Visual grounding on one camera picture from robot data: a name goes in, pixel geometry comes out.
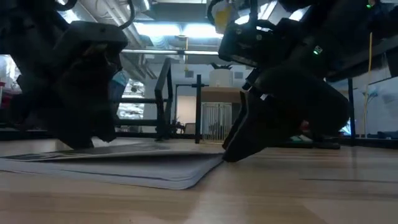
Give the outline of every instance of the wooden table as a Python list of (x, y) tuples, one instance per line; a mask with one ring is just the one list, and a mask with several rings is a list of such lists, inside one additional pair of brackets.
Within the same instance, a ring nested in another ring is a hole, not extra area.
[(397, 209), (398, 151), (385, 149), (268, 149), (183, 191), (0, 172), (7, 224), (380, 224)]

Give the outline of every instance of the fluorescent light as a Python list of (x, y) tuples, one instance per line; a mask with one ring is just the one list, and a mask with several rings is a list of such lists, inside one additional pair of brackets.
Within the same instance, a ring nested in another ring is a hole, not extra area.
[(216, 28), (210, 24), (188, 24), (182, 35), (193, 38), (216, 38), (222, 34), (216, 33)]
[(147, 49), (124, 49), (122, 53), (127, 54), (158, 54), (158, 55), (218, 55), (218, 52), (206, 50), (147, 50)]
[(134, 23), (140, 35), (147, 35), (149, 37), (180, 35), (181, 31), (176, 24), (143, 24), (140, 22)]
[(245, 23), (247, 23), (247, 22), (249, 22), (249, 15), (247, 15), (247, 16), (242, 16), (242, 17), (240, 17), (239, 19), (236, 19), (236, 20), (235, 20), (235, 23), (236, 23), (236, 24), (239, 24), (239, 25), (245, 24)]
[[(57, 2), (59, 2), (60, 4), (65, 4), (64, 0), (57, 0)], [(61, 15), (68, 23), (80, 20), (79, 17), (72, 10), (62, 12)]]
[(303, 9), (296, 10), (293, 14), (289, 17), (289, 19), (294, 21), (300, 21), (304, 14), (308, 11), (310, 7), (305, 7)]
[(149, 1), (148, 0), (144, 0), (144, 4), (145, 4), (145, 8), (147, 10), (149, 10)]
[(273, 12), (273, 10), (275, 9), (277, 3), (278, 3), (277, 1), (272, 1), (271, 3), (269, 3), (269, 6), (267, 7), (263, 15), (260, 17), (260, 19), (267, 20), (271, 15), (271, 13)]
[(186, 55), (218, 55), (218, 52), (206, 51), (206, 50), (186, 50)]
[[(260, 13), (259, 13), (259, 19), (264, 19), (267, 20), (269, 18), (269, 16), (271, 15), (271, 13), (273, 12), (273, 10), (275, 9), (275, 6), (277, 4), (277, 1), (272, 1), (271, 3), (264, 4), (260, 7)], [(239, 19), (235, 20), (236, 24), (245, 24), (249, 22), (249, 15), (246, 16), (242, 16)]]

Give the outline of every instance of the wall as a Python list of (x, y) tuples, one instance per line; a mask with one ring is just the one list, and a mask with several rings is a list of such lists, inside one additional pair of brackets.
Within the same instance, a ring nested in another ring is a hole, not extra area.
[[(371, 82), (391, 77), (388, 68), (372, 71)], [(364, 134), (364, 92), (368, 74), (353, 79), (354, 108), (356, 118), (356, 133)], [(378, 131), (398, 130), (398, 78), (387, 79), (369, 85), (368, 92), (377, 92), (368, 103), (368, 121), (366, 131), (368, 134), (377, 134)]]
[[(152, 71), (158, 75), (162, 69), (162, 64), (152, 64), (150, 68)], [(185, 65), (184, 64), (172, 64), (172, 82), (173, 82), (173, 91), (175, 95), (175, 84), (192, 84), (196, 83), (197, 75), (200, 74), (202, 76), (202, 83), (209, 84), (209, 73), (213, 70), (211, 65), (188, 65), (189, 70), (194, 71), (193, 78), (185, 78)], [(235, 87), (242, 87), (244, 84), (244, 79), (250, 74), (251, 70), (246, 70), (246, 66), (243, 65), (234, 65), (231, 69), (233, 72), (243, 72), (243, 79), (236, 80), (234, 79)], [(156, 86), (157, 80), (147, 79), (145, 83), (145, 98), (155, 98), (154, 89)], [(180, 86), (178, 88), (178, 96), (196, 96), (196, 88), (191, 88), (189, 86)], [(163, 89), (163, 97), (167, 98), (167, 88)], [(175, 108), (175, 100), (173, 97), (173, 105), (172, 105), (172, 119), (174, 119), (174, 108)], [(144, 107), (144, 118), (143, 119), (156, 119), (156, 105), (145, 104)], [(142, 129), (145, 133), (154, 133), (155, 127), (143, 127)]]
[(177, 120), (182, 124), (195, 123), (196, 103), (195, 96), (178, 96), (177, 100)]

